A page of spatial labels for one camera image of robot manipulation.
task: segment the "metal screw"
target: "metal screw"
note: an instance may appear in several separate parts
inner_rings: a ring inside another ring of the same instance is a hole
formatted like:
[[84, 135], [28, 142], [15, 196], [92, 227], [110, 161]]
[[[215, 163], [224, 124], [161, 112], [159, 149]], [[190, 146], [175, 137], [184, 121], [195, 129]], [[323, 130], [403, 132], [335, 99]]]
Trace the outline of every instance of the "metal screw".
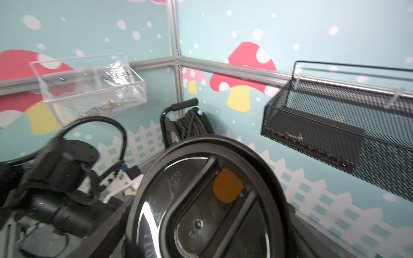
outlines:
[[202, 220], [197, 219], [197, 221], [195, 221], [195, 227], [197, 229], [200, 229], [203, 225], [204, 225], [204, 223], [202, 222]]

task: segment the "clear acrylic box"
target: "clear acrylic box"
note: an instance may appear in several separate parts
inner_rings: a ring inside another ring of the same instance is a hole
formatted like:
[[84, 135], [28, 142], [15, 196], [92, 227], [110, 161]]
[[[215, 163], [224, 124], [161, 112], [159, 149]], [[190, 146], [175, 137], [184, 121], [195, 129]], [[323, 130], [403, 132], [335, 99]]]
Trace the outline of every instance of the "clear acrylic box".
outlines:
[[[41, 75], [44, 67], [72, 71]], [[43, 101], [61, 125], [83, 116], [103, 116], [147, 102], [145, 81], [125, 54], [52, 59], [30, 63]]]

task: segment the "black plastic lid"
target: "black plastic lid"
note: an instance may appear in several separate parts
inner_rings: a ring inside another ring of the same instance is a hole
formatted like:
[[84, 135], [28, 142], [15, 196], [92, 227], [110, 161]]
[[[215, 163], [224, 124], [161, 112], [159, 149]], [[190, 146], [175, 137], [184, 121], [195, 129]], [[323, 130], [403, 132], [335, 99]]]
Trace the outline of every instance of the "black plastic lid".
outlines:
[[250, 148], [203, 135], [145, 175], [126, 228], [128, 257], [293, 257], [284, 194]]

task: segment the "black mesh basket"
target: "black mesh basket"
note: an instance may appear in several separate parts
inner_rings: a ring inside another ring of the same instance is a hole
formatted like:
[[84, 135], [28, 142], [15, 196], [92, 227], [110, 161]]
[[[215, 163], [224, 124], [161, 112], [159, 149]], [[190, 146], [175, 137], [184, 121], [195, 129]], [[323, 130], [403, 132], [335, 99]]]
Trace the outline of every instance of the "black mesh basket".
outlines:
[[413, 201], [413, 98], [406, 94], [293, 76], [267, 104], [261, 134]]

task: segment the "orange sticker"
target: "orange sticker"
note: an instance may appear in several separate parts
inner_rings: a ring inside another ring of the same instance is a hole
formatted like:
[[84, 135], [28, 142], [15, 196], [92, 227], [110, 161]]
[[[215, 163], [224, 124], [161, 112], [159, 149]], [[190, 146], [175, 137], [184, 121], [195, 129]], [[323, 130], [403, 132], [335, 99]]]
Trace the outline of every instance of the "orange sticker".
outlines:
[[212, 191], [220, 202], [230, 204], [235, 201], [243, 188], [242, 181], [231, 170], [224, 168], [216, 177]]

